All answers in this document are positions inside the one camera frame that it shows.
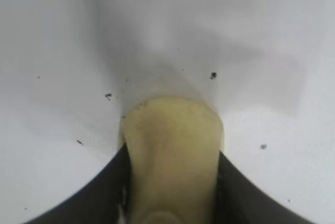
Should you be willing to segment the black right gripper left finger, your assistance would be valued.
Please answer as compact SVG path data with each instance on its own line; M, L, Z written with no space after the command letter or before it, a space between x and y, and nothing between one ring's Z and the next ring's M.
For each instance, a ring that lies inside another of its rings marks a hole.
M28 223L117 223L119 211L128 208L129 189L130 158L123 145L86 186Z

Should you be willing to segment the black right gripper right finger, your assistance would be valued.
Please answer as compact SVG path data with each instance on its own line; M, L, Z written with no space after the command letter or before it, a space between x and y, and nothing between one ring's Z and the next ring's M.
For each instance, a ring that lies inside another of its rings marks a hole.
M213 223L309 224L252 184L223 153L219 155Z

